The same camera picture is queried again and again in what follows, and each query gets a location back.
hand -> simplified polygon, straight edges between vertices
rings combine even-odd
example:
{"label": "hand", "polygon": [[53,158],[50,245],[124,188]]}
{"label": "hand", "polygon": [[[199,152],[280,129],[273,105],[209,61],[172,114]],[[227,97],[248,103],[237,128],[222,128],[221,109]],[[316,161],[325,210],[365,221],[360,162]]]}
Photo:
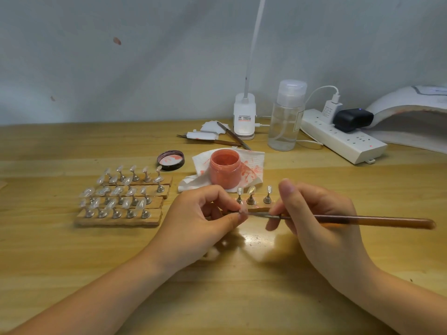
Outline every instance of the hand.
{"label": "hand", "polygon": [[240,209],[239,203],[221,186],[184,191],[172,203],[144,252],[154,254],[173,273],[194,263],[247,219],[245,214],[239,213],[223,216],[221,209],[224,212]]}
{"label": "hand", "polygon": [[[356,215],[354,205],[344,197],[310,184],[293,185],[289,179],[279,183],[281,199],[269,211],[272,215],[288,213],[285,220],[298,236],[303,250],[333,287],[343,291],[368,281],[377,268],[363,246],[358,225],[321,225],[313,214]],[[273,231],[279,220],[269,220],[266,230]]]}

black plug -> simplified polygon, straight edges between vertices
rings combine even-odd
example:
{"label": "black plug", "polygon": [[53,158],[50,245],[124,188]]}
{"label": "black plug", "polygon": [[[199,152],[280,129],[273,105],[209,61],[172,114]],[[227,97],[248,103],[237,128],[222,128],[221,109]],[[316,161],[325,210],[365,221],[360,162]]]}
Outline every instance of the black plug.
{"label": "black plug", "polygon": [[361,108],[341,110],[335,114],[333,124],[342,132],[352,132],[357,128],[367,127],[371,124],[374,114]]}

white wall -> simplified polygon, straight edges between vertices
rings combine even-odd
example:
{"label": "white wall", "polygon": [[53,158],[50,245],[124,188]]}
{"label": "white wall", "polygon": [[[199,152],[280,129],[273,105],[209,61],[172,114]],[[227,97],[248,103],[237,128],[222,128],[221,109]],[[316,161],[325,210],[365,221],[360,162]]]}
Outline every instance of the white wall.
{"label": "white wall", "polygon": [[[0,0],[0,124],[230,117],[258,3]],[[250,85],[258,114],[285,78],[337,85],[346,107],[445,83],[446,6],[267,0]]]}

orange jar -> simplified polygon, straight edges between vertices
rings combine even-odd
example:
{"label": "orange jar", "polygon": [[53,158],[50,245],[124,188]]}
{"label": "orange jar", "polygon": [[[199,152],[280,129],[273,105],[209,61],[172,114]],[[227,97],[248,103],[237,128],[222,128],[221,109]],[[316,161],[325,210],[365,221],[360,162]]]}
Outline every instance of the orange jar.
{"label": "orange jar", "polygon": [[211,154],[211,183],[224,189],[236,187],[240,182],[242,164],[238,152],[231,149],[220,149]]}

power strip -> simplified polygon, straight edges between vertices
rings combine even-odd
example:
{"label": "power strip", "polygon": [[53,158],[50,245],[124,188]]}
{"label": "power strip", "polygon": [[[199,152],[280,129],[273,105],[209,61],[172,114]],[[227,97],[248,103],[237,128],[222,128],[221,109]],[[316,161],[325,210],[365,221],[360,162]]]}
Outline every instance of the power strip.
{"label": "power strip", "polygon": [[309,109],[304,112],[301,126],[316,140],[351,163],[374,163],[376,157],[383,154],[387,144],[379,141],[359,129],[344,133],[320,120],[321,112]]}

